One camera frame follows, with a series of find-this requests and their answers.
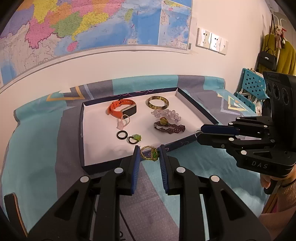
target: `watch face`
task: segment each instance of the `watch face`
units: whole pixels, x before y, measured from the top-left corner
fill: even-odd
[[[135,114],[137,112],[137,106],[135,104],[125,108],[122,111],[123,115],[128,115],[128,116],[132,116],[133,114]]]

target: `black handbag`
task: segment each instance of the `black handbag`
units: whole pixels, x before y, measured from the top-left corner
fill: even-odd
[[[271,71],[276,71],[277,59],[276,59],[276,56],[275,56],[275,53],[276,53],[276,36],[275,35],[274,35],[274,51],[272,49],[267,49],[269,39],[270,39],[270,35],[271,35],[272,24],[274,25],[274,33],[275,33],[276,28],[275,28],[275,24],[274,24],[274,16],[273,16],[273,14],[272,14],[272,17],[271,17],[271,26],[270,26],[267,45],[266,45],[265,51],[262,51],[262,52],[259,53],[258,63],[265,66],[266,68],[270,69]]]

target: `smartwatch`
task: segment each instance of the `smartwatch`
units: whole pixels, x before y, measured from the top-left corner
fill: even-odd
[[[124,104],[129,104],[130,106],[128,106],[120,111],[114,110],[117,107],[124,105]],[[130,100],[130,99],[121,99],[121,100],[114,101],[114,102],[112,102],[111,105],[109,105],[109,107],[107,109],[108,115],[111,114],[118,119],[121,119],[122,116],[123,116],[123,119],[125,119],[125,118],[127,118],[127,116],[132,116],[136,112],[137,112],[137,105],[136,105],[135,101]]]

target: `black ring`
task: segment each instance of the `black ring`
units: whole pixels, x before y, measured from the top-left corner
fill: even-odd
[[[119,137],[119,134],[120,134],[120,133],[125,133],[125,136],[124,136],[124,137]],[[128,137],[128,133],[127,133],[126,131],[119,131],[119,132],[117,132],[116,137],[117,137],[119,140],[124,140],[124,139],[126,139],[126,138]]]
[[[135,145],[135,144],[137,144],[139,141],[138,140],[136,140],[136,142],[131,142],[129,139],[130,138],[133,138],[133,137],[128,137],[128,142],[129,142],[129,144],[132,144],[132,145]]]

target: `orange watch strap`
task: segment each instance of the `orange watch strap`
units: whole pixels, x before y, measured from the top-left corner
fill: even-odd
[[[121,111],[115,111],[114,109],[116,109],[117,107],[123,105],[123,104],[135,104],[135,101],[130,100],[130,99],[121,99],[121,100],[117,100],[111,103],[111,105],[109,105],[108,109],[107,109],[107,114],[111,114],[114,117],[120,119],[122,117],[122,112]]]

